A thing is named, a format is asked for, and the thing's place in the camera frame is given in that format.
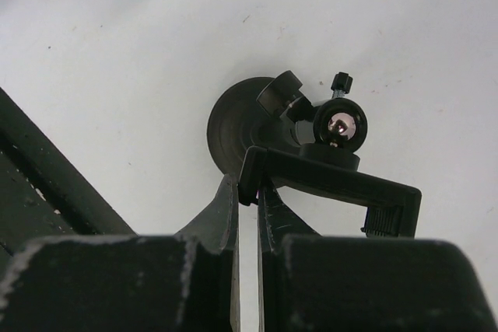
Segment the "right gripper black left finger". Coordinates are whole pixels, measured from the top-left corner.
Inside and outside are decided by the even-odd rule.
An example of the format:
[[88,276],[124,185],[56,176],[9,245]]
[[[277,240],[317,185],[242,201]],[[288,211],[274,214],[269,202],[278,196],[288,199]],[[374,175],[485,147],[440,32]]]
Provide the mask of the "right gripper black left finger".
[[237,331],[237,179],[172,236],[45,236],[1,281],[3,331]]

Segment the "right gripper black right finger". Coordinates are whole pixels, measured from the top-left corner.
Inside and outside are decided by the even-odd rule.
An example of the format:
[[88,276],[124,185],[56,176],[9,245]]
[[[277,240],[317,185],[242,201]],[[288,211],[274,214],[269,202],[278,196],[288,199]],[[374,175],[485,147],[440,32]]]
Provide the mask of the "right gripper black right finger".
[[424,239],[321,236],[273,187],[258,194],[262,331],[495,331],[470,260]]

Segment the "black stand with black phone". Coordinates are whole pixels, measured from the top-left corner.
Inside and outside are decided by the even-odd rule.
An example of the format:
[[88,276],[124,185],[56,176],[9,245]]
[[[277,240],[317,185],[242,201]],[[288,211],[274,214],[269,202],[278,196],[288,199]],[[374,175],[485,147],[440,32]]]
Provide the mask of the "black stand with black phone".
[[291,71],[231,86],[207,124],[210,155],[237,176],[239,201],[260,201],[265,183],[363,206],[369,236],[416,234],[421,191],[359,171],[358,150],[368,132],[361,106],[349,98],[353,79],[339,72],[329,100],[312,103]]

